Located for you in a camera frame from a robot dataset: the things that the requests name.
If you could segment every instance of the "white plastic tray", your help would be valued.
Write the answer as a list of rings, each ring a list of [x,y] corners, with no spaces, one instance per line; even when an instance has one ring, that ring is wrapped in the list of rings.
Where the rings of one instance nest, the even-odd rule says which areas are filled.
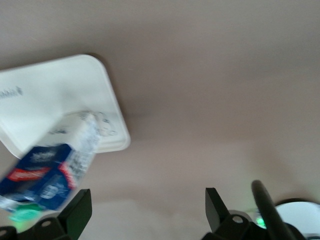
[[[103,64],[75,55],[0,71],[0,140],[21,158],[65,114],[96,113],[97,153],[123,150],[130,136]]]

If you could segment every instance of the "toothpaste tube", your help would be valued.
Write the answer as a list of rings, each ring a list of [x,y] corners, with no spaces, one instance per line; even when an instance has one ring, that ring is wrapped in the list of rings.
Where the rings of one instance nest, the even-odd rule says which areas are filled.
[[[58,209],[79,186],[99,139],[91,112],[64,116],[0,182],[0,208],[14,211],[36,203],[42,209]]]

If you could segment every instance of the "beige surface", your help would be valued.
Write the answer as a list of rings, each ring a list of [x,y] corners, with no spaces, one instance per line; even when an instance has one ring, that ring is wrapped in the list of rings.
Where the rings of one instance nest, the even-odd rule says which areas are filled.
[[[166,239],[194,240],[209,230],[205,187],[241,211],[255,207],[254,179],[274,200],[320,200],[319,12],[317,0],[3,0],[0,68],[98,54],[132,142],[98,154],[85,177],[93,221],[129,201],[192,219],[203,228],[172,224],[198,232]],[[4,172],[14,158],[2,145],[0,155]]]

